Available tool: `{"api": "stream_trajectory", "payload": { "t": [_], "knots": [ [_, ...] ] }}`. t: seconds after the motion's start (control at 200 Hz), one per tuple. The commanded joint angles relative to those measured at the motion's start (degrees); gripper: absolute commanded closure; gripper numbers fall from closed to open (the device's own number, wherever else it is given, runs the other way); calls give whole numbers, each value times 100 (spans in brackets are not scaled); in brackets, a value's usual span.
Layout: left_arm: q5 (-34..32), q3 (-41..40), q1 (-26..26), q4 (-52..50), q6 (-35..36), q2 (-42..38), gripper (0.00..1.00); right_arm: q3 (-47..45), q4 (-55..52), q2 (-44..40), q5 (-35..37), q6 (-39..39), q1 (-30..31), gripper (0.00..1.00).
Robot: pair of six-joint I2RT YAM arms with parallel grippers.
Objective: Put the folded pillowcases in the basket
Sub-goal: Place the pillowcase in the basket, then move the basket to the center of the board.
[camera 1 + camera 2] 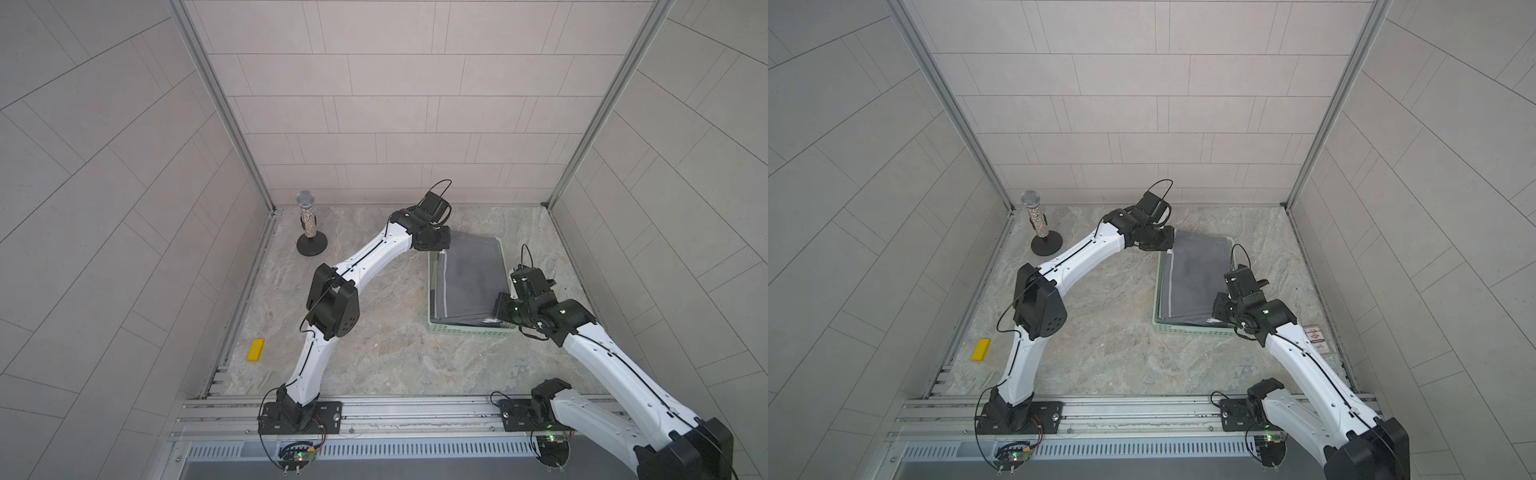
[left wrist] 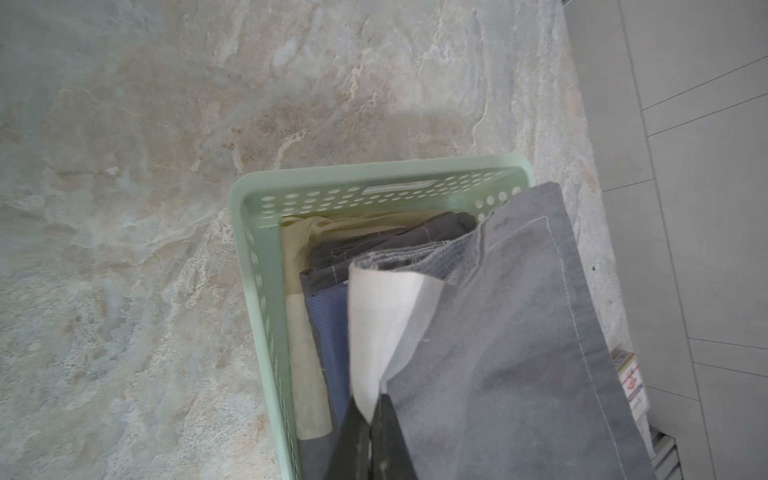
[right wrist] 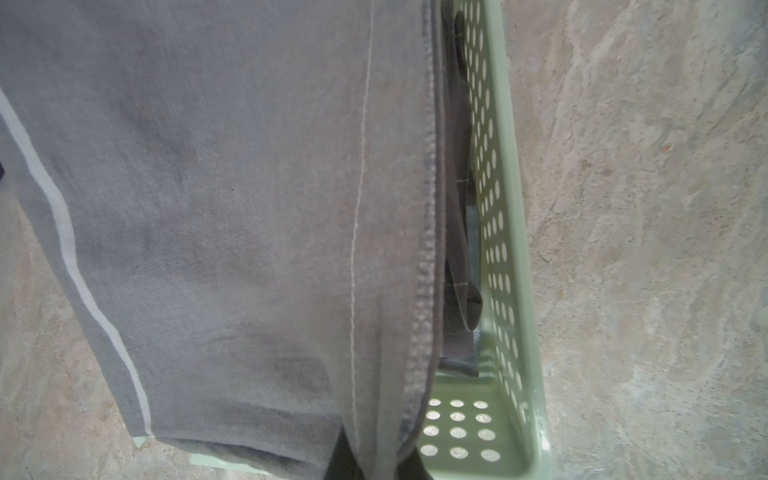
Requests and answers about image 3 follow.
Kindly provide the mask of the dark grey checked pillowcase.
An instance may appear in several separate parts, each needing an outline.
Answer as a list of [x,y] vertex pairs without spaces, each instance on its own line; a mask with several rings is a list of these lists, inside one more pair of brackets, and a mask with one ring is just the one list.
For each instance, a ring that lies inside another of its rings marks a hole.
[[443,347],[445,359],[463,360],[474,354],[474,330],[482,312],[482,297],[472,281],[467,209],[476,204],[471,172],[471,102],[468,70],[462,45],[464,16],[454,3],[441,3],[445,85],[445,288]]

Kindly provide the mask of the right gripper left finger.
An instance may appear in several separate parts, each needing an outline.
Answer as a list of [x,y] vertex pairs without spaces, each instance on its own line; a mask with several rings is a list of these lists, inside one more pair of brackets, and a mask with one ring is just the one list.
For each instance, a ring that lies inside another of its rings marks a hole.
[[341,429],[327,465],[324,480],[364,480],[344,429]]

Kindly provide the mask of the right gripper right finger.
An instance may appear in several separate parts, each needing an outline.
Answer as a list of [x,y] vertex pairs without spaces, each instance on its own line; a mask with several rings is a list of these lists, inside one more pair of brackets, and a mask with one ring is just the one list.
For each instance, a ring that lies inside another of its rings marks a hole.
[[426,469],[418,449],[414,449],[397,466],[398,480],[433,480]]

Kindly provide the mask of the plain grey pillowcase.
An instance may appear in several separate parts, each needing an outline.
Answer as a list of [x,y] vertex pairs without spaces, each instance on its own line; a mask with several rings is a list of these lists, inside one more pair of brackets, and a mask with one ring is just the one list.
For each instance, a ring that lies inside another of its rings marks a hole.
[[1,161],[129,433],[391,479],[440,341],[435,1],[5,1]]

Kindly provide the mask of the mint green plastic basket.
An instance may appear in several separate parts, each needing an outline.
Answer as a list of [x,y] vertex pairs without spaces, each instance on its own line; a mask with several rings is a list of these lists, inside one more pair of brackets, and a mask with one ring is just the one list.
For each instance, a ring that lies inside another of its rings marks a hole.
[[145,61],[183,206],[175,252],[255,273],[224,286],[181,392],[145,432],[238,462],[274,443],[279,407],[332,403],[363,474],[414,449],[444,478],[551,474],[503,22],[464,16],[467,209],[482,297],[474,354],[445,359],[443,1],[155,1]]

